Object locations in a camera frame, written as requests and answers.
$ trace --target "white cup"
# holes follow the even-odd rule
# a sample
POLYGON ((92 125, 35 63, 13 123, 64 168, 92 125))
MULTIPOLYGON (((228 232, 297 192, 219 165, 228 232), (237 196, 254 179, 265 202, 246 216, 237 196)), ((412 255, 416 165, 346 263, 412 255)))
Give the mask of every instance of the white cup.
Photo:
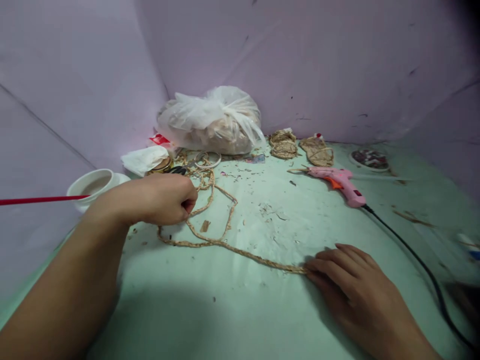
POLYGON ((75 180, 66 191, 66 195, 90 195, 89 197, 73 201, 75 208, 79 212, 84 213, 101 194, 129 180, 130 178, 122 173, 113 172, 109 169, 98 169, 88 172, 75 180))

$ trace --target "white tissue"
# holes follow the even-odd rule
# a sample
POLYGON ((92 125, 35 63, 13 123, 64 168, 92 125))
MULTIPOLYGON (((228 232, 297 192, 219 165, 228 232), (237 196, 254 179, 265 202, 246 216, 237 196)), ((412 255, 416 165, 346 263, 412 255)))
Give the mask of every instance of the white tissue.
POLYGON ((160 145, 147 147, 140 150, 130 151, 121 157, 125 169, 140 177, 160 164, 169 156, 166 148, 160 145))

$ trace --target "red stick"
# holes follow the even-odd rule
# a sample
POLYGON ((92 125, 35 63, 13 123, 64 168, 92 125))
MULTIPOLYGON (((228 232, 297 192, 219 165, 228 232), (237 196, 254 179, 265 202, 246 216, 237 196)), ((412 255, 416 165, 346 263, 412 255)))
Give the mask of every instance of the red stick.
POLYGON ((53 201, 65 201, 65 200, 80 200, 88 198, 90 195, 77 195, 77 196, 54 196, 54 197, 30 197, 24 199, 5 199, 0 200, 0 206, 2 205, 17 205, 17 204, 32 204, 32 203, 49 203, 53 201))

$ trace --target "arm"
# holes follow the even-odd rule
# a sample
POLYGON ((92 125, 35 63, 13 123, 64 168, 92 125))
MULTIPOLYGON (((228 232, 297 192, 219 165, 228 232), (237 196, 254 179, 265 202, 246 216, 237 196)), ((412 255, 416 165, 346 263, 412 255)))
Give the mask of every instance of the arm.
POLYGON ((351 245, 336 247, 305 267, 347 335, 377 360, 441 360, 370 255, 351 245))
POLYGON ((196 200, 192 182, 177 174, 153 174, 100 196, 0 331, 2 358, 81 354, 113 308, 130 225, 179 223, 196 200))

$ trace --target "purple paper wall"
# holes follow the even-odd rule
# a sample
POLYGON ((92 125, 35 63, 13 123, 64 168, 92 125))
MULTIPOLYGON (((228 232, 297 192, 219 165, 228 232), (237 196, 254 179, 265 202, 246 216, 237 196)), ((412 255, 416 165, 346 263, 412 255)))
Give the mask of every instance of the purple paper wall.
POLYGON ((95 167, 116 171, 168 99, 132 0, 3 1, 0 83, 95 167))
MULTIPOLYGON (((0 198, 122 171, 167 92, 131 0, 0 2, 0 198)), ((68 202, 0 207, 0 305, 76 224, 68 202)))
MULTIPOLYGON (((93 169, 1 87, 0 119, 0 199, 62 196, 93 169)), ((69 202, 0 206, 0 305, 47 259, 79 216, 69 202)))
POLYGON ((266 134, 401 138, 478 73, 468 21, 447 0, 138 0, 172 97, 235 85, 266 134))
POLYGON ((480 204, 480 84, 453 94, 403 140, 480 204))

